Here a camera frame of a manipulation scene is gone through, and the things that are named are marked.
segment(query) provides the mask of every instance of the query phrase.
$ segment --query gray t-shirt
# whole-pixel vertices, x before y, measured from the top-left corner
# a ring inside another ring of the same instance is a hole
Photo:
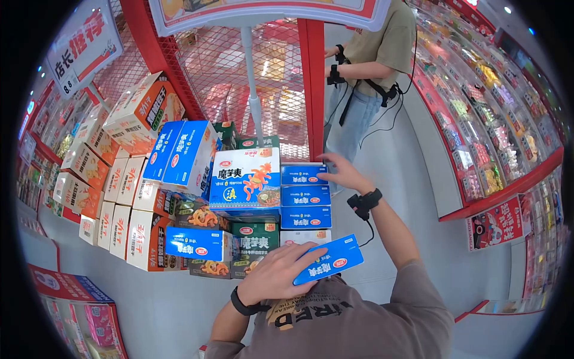
[[[267,301],[251,345],[213,341],[205,359],[446,358],[451,313],[419,261],[397,273],[390,303],[362,300],[339,276],[306,296]]]

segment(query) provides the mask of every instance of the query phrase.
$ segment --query hand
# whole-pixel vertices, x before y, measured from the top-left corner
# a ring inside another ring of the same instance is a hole
[[[333,162],[333,167],[337,168],[337,173],[318,174],[317,177],[320,179],[335,182],[345,188],[356,190],[361,196],[375,190],[373,183],[361,175],[343,156],[337,153],[323,153],[322,155],[318,155],[318,158],[327,162]]]
[[[269,252],[238,285],[237,296],[241,303],[250,306],[264,299],[287,299],[311,290],[316,280],[301,285],[293,285],[293,280],[327,252],[327,248],[320,248],[303,256],[315,246],[317,243],[314,242],[291,244]]]

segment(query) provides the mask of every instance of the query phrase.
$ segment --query red promotional banner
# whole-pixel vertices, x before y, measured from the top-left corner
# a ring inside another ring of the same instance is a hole
[[[466,219],[470,252],[523,236],[518,195]]]

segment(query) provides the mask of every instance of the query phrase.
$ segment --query green snack box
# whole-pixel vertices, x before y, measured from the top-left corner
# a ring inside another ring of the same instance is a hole
[[[243,279],[273,249],[279,248],[277,223],[232,223],[231,233],[241,239],[241,259],[231,262],[231,278]]]
[[[238,141],[237,149],[244,148],[256,148],[257,147],[257,137],[244,138]],[[264,136],[263,137],[263,147],[278,147],[279,148],[279,136]]]
[[[236,139],[239,138],[239,133],[233,121],[214,123],[214,129],[223,144],[222,151],[238,148]]]

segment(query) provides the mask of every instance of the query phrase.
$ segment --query black smartwatch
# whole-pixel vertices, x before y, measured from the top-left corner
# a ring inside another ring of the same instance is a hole
[[[231,304],[233,304],[235,309],[237,309],[237,311],[244,316],[250,316],[259,312],[266,312],[271,309],[270,306],[263,306],[261,303],[254,304],[252,306],[244,305],[241,303],[241,300],[239,300],[239,297],[237,296],[237,287],[235,287],[235,289],[231,292]]]

